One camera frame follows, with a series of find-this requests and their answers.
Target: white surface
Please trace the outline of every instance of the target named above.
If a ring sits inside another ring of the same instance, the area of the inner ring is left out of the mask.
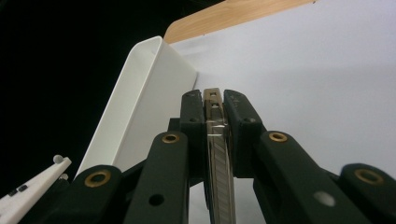
[[[395,22],[393,0],[320,0],[172,47],[197,69],[195,89],[241,91],[319,166],[363,162],[396,177]],[[209,223],[201,187],[192,224]],[[262,223],[252,192],[235,183],[237,223]]]
[[[160,36],[136,44],[96,128],[82,171],[109,164],[125,171],[144,160],[170,118],[179,117],[181,95],[192,89],[196,71]]]
[[[24,183],[26,190],[4,196],[0,200],[0,223],[18,223],[71,163],[67,157],[62,161],[58,158],[57,163]]]

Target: black mechanical linkage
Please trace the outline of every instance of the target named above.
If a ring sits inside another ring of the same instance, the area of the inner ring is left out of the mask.
[[[263,133],[256,156],[254,189],[267,223],[370,223],[290,135]]]
[[[238,91],[224,91],[224,108],[231,129],[229,148],[233,158],[233,175],[252,178],[253,146],[259,144],[260,135],[265,132],[262,119],[248,98]]]
[[[123,223],[187,223],[189,189],[187,136],[157,135]]]
[[[200,91],[186,92],[180,118],[170,119],[168,132],[155,137],[146,160],[123,173],[97,165],[70,184],[58,179],[21,223],[186,224],[191,186],[204,181],[206,203],[224,200],[210,197],[208,177],[216,172],[207,152],[227,146],[229,174],[254,178],[268,224],[396,223],[396,181],[391,176],[360,163],[346,165],[339,176],[321,169],[290,135],[267,132],[244,94],[226,90],[223,95],[224,122],[212,127],[221,134],[208,135]],[[213,104],[213,112],[219,113],[220,105]],[[220,135],[227,146],[206,142]],[[223,161],[219,155],[214,158]],[[219,185],[211,187],[224,193]],[[208,208],[213,214],[213,206]]]

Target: white plastic part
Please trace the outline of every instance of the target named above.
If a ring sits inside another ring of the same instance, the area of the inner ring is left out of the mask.
[[[0,223],[18,223],[71,163],[66,157],[26,182],[25,190],[4,196],[0,200]]]
[[[153,138],[178,118],[181,95],[196,71],[161,37],[136,44],[128,55],[78,174],[98,164],[122,171],[144,160]]]

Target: screw hole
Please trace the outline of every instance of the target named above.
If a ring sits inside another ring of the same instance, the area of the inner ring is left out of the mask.
[[[165,143],[175,143],[179,140],[180,138],[176,134],[167,134],[163,137],[163,142]]]
[[[252,118],[247,118],[247,119],[244,119],[244,121],[249,122],[249,123],[253,123],[253,122],[255,122],[256,120],[255,120],[255,119],[252,119]]]
[[[322,204],[324,204],[326,206],[329,206],[329,207],[334,207],[335,206],[335,199],[328,192],[325,192],[325,191],[322,191],[322,190],[321,191],[317,191],[317,192],[314,193],[314,198],[318,202],[320,202],[320,203],[322,203]]]
[[[165,198],[161,194],[154,194],[148,199],[149,204],[151,204],[152,206],[161,205],[164,201]]]
[[[26,190],[27,189],[27,186],[26,185],[22,185],[22,186],[20,186],[19,188],[18,188],[18,191],[19,192],[23,192],[24,190]]]
[[[85,186],[89,188],[97,188],[110,180],[111,173],[108,170],[96,171],[85,178]]]
[[[98,175],[94,175],[94,176],[91,178],[91,181],[92,181],[92,182],[98,183],[98,182],[101,182],[101,181],[105,180],[105,178],[106,178],[105,175],[103,175],[103,174],[98,174]]]
[[[9,194],[8,194],[8,196],[9,197],[12,197],[12,196],[14,196],[15,194],[17,194],[18,193],[18,190],[17,189],[13,189]]]
[[[366,170],[366,169],[356,170],[355,176],[359,180],[367,184],[377,185],[377,186],[384,184],[384,178],[381,175],[371,170]]]

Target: wooden surface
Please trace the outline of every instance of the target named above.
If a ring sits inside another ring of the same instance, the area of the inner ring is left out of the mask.
[[[314,0],[227,0],[174,21],[163,39],[169,44],[175,43],[313,2]]]

